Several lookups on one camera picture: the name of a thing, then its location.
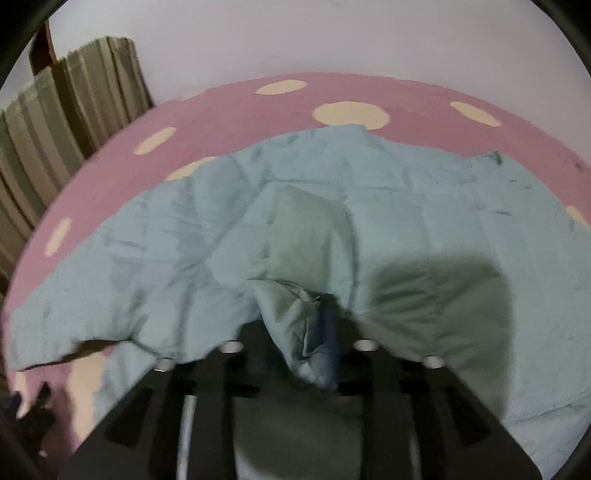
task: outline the light blue comforter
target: light blue comforter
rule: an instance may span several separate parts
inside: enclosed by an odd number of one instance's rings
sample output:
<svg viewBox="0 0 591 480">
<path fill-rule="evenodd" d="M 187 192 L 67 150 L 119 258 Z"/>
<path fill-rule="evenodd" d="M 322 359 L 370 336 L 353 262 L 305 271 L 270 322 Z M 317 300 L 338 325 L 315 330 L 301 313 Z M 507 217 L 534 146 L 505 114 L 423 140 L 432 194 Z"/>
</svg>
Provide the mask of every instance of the light blue comforter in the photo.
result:
<svg viewBox="0 0 591 480">
<path fill-rule="evenodd" d="M 591 419 L 589 245 L 505 155 L 356 125 L 281 135 L 122 207 L 14 313 L 7 360 L 122 340 L 101 418 L 156 356 L 201 358 L 262 315 L 290 368 L 323 385 L 304 338 L 307 292 L 329 292 L 396 355 L 442 357 L 549 478 Z M 237 405 L 241 478 L 355 478 L 355 409 L 279 391 Z"/>
</svg>

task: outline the cream polka dot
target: cream polka dot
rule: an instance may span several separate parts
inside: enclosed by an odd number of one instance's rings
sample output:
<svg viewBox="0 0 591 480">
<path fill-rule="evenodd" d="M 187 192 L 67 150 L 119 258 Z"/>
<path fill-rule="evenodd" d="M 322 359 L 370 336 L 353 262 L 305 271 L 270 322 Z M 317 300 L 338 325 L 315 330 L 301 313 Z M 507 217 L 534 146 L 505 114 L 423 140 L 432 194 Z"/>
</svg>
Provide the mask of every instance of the cream polka dot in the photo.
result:
<svg viewBox="0 0 591 480">
<path fill-rule="evenodd" d="M 191 175 L 191 173 L 193 173 L 200 165 L 208 162 L 208 161 L 212 161 L 214 158 L 217 157 L 203 157 L 201 160 L 196 160 L 194 162 L 191 162 L 188 165 L 185 165 L 184 167 L 180 167 L 179 169 L 175 170 L 174 172 L 170 173 L 165 179 L 164 181 L 170 181 L 170 180 L 179 180 L 179 179 L 183 179 L 185 177 L 188 177 L 189 175 Z"/>
<path fill-rule="evenodd" d="M 45 245 L 45 256 L 52 257 L 60 248 L 61 243 L 66 238 L 72 227 L 72 219 L 69 217 L 60 220 L 60 223 L 53 229 L 47 244 Z"/>
<path fill-rule="evenodd" d="M 312 116 L 325 125 L 359 124 L 368 130 L 382 128 L 390 121 L 377 105 L 360 102 L 325 103 L 314 109 Z"/>
<path fill-rule="evenodd" d="M 17 372 L 12 383 L 12 390 L 20 392 L 22 397 L 21 406 L 18 409 L 17 417 L 21 418 L 31 408 L 31 395 L 27 388 L 27 379 L 24 372 Z"/>
<path fill-rule="evenodd" d="M 188 93 L 184 93 L 182 94 L 180 97 L 177 98 L 178 102 L 184 102 L 185 100 L 189 100 L 190 98 L 194 98 L 196 96 L 199 96 L 203 93 L 203 90 L 199 90 L 198 92 L 188 92 Z"/>
<path fill-rule="evenodd" d="M 579 212 L 579 210 L 577 209 L 577 207 L 574 207 L 572 205 L 566 207 L 566 213 L 568 213 L 570 215 L 570 217 L 575 222 L 578 222 L 581 225 L 584 225 L 587 230 L 591 230 L 591 227 L 589 226 L 587 220 L 585 219 L 585 217 L 583 216 L 583 214 L 581 212 Z"/>
<path fill-rule="evenodd" d="M 156 147 L 162 145 L 170 137 L 172 137 L 176 130 L 177 129 L 174 127 L 163 128 L 159 132 L 156 132 L 154 135 L 146 138 L 142 143 L 135 147 L 134 154 L 146 155 L 147 153 L 150 153 Z"/>
<path fill-rule="evenodd" d="M 106 357 L 102 352 L 74 360 L 66 390 L 72 402 L 72 427 L 82 441 L 95 427 L 95 393 L 105 371 Z"/>
<path fill-rule="evenodd" d="M 255 93 L 258 93 L 259 95 L 280 95 L 282 93 L 302 90 L 306 85 L 308 84 L 302 80 L 282 80 L 280 82 L 265 85 L 264 87 L 259 88 Z"/>
<path fill-rule="evenodd" d="M 490 113 L 485 112 L 484 110 L 481 110 L 473 105 L 470 105 L 469 103 L 452 102 L 450 103 L 450 105 L 454 107 L 462 115 L 468 117 L 470 120 L 480 122 L 481 124 L 489 125 L 489 127 L 501 126 L 501 122 L 499 122 Z"/>
</svg>

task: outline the striped curtain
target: striped curtain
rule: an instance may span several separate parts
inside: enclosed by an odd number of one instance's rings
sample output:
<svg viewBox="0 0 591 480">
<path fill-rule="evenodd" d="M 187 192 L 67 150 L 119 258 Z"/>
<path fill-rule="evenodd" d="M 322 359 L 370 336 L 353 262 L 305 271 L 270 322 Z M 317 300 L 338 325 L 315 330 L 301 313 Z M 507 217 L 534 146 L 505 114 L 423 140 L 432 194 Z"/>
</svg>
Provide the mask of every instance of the striped curtain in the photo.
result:
<svg viewBox="0 0 591 480">
<path fill-rule="evenodd" d="M 62 188 L 150 107 L 134 43 L 104 37 L 43 70 L 0 113 L 0 292 Z"/>
</svg>

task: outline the wall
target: wall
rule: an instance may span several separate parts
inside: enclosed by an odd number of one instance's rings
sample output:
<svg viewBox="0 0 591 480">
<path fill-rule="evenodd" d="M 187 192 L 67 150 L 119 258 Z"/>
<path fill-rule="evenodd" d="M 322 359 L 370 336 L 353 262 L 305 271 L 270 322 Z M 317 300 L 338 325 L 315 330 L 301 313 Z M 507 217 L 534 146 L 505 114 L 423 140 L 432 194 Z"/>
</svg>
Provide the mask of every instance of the wall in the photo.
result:
<svg viewBox="0 0 591 480">
<path fill-rule="evenodd" d="M 591 161 L 591 77 L 530 0 L 69 0 L 58 55 L 133 38 L 157 103 L 277 73 L 435 83 L 530 120 Z"/>
<path fill-rule="evenodd" d="M 33 80 L 29 63 L 29 46 L 30 43 L 14 64 L 6 82 L 0 89 L 0 111 L 17 97 L 27 82 Z"/>
</svg>

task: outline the pink bedsheet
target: pink bedsheet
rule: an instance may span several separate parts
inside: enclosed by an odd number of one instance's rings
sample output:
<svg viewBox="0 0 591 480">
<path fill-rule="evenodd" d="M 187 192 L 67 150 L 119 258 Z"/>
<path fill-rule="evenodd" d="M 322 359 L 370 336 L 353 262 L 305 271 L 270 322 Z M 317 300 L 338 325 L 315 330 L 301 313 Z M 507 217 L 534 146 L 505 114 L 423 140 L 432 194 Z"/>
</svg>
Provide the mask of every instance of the pink bedsheet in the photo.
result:
<svg viewBox="0 0 591 480">
<path fill-rule="evenodd" d="M 178 169 L 274 135 L 340 122 L 363 123 L 387 140 L 464 156 L 508 153 L 554 192 L 575 221 L 591 219 L 591 168 L 557 140 L 490 103 L 433 85 L 355 74 L 251 80 L 167 102 L 112 138 L 67 186 L 31 238 L 5 303 L 5 321 L 9 324 L 11 312 L 103 220 Z M 9 372 L 12 388 L 24 390 L 28 400 L 43 381 L 56 392 L 59 421 L 44 443 L 56 466 L 92 429 L 92 395 L 105 355 L 108 351 Z"/>
</svg>

